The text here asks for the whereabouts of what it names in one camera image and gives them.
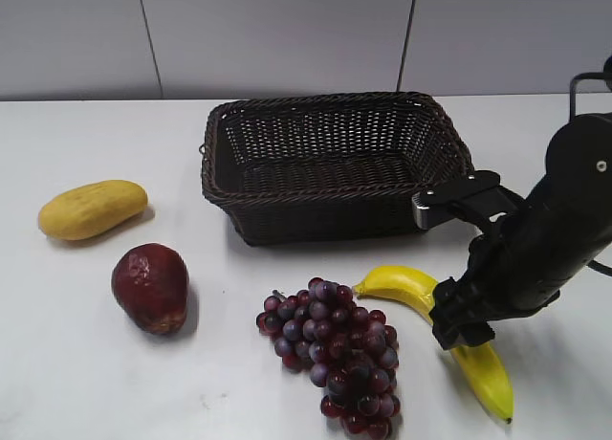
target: wicker basket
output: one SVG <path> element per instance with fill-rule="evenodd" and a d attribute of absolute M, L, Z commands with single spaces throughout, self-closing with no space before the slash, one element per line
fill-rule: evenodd
<path fill-rule="evenodd" d="M 249 245 L 416 232 L 410 198 L 473 171 L 420 93 L 241 100 L 208 118 L 204 196 Z"/>

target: yellow fruit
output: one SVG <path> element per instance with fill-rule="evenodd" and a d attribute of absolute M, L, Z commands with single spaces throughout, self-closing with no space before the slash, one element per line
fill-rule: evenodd
<path fill-rule="evenodd" d="M 142 212 L 147 202 L 146 192 L 137 184 L 98 182 L 56 196 L 38 213 L 38 227 L 56 239 L 87 239 Z"/>
<path fill-rule="evenodd" d="M 355 286 L 358 297 L 377 297 L 399 301 L 417 311 L 431 323 L 436 279 L 406 266 L 380 266 Z M 510 423 L 514 413 L 513 387 L 499 356 L 490 344 L 459 346 L 450 350 L 459 363 L 480 403 L 497 417 Z"/>

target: table surface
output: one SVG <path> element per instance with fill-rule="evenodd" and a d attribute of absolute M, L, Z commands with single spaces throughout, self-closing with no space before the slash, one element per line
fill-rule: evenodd
<path fill-rule="evenodd" d="M 438 100 L 476 167 L 498 171 L 523 195 L 567 121 L 563 95 Z M 313 275 L 353 285 L 382 264 L 440 279 L 463 273 L 475 230 L 459 222 L 419 238 L 246 246 L 201 195 L 198 147 L 219 103 L 0 103 L 0 439 L 346 438 L 320 415 L 321 390 L 284 371 L 259 336 L 263 298 L 296 292 Z M 612 95 L 579 97 L 580 112 L 610 107 Z M 38 230 L 36 215 L 51 198 L 110 178 L 142 184 L 154 212 L 85 243 Z M 192 280 L 189 319 L 170 340 L 138 330 L 110 291 L 119 258 L 146 242 L 176 249 Z M 612 250 L 601 259 L 612 262 Z M 495 325 L 514 384 L 510 427 L 479 406 L 416 314 L 364 300 L 399 330 L 404 420 L 396 438 L 609 438 L 611 284 L 584 270 L 542 313 Z"/>

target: yellow banana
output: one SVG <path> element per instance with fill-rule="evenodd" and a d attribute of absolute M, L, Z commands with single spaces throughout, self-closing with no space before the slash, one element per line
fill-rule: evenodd
<path fill-rule="evenodd" d="M 358 297 L 393 299 L 418 312 L 431 323 L 433 288 L 438 282 L 421 271 L 405 266 L 380 266 L 354 287 Z M 459 346 L 450 350 L 463 370 L 480 403 L 491 413 L 510 423 L 514 396 L 508 373 L 490 344 Z"/>

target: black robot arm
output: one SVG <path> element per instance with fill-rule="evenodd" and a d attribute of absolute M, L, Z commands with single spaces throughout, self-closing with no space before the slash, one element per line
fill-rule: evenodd
<path fill-rule="evenodd" d="M 430 316 L 444 349 L 491 340 L 488 321 L 535 314 L 612 242 L 612 114 L 563 126 L 525 199 L 477 171 L 415 195 L 413 211 L 423 229 L 458 218 L 481 230 L 465 273 L 435 288 Z"/>

